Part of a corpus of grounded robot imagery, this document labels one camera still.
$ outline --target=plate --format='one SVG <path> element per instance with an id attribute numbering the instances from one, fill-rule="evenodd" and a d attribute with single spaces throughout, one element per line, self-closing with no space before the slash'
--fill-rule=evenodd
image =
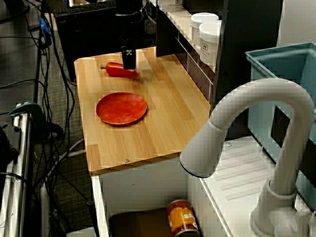
<path id="1" fill-rule="evenodd" d="M 140 119 L 147 110 L 142 97 L 127 92 L 117 92 L 104 96 L 97 104 L 95 112 L 104 122 L 123 125 Z"/>

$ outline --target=wooden cutting board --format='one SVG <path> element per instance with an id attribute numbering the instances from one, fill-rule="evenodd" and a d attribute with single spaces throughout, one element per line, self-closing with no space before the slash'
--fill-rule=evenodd
<path id="1" fill-rule="evenodd" d="M 110 77 L 108 62 L 122 63 L 121 53 L 75 62 L 88 170 L 99 175 L 158 162 L 179 155 L 208 120 L 210 105 L 175 55 L 156 57 L 156 48 L 137 50 L 133 78 Z M 101 121 L 96 105 L 105 95 L 130 92 L 147 103 L 143 119 L 129 127 Z"/>

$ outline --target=red pepper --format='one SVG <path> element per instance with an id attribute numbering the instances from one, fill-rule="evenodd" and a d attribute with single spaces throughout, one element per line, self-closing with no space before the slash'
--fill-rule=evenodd
<path id="1" fill-rule="evenodd" d="M 109 76 L 138 76 L 135 70 L 125 70 L 121 63 L 108 63 L 106 70 Z"/>

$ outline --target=can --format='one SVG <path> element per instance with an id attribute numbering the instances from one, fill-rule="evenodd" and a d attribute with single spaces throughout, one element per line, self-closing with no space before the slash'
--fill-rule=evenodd
<path id="1" fill-rule="evenodd" d="M 170 203 L 167 215 L 172 237 L 200 236 L 191 205 L 187 200 L 179 199 Z"/>

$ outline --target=blue container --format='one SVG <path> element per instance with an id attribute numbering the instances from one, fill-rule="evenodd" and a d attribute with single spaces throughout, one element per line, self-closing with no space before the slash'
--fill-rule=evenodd
<path id="1" fill-rule="evenodd" d="M 316 105 L 316 44 L 304 43 L 246 52 L 251 63 L 251 80 L 283 78 L 301 85 Z M 289 118 L 290 108 L 281 102 L 264 102 L 249 108 L 248 127 L 254 136 L 277 161 L 280 146 L 271 137 L 275 107 L 278 106 Z M 316 144 L 316 122 L 310 133 Z M 300 171 L 296 182 L 298 191 L 316 209 L 316 189 Z"/>

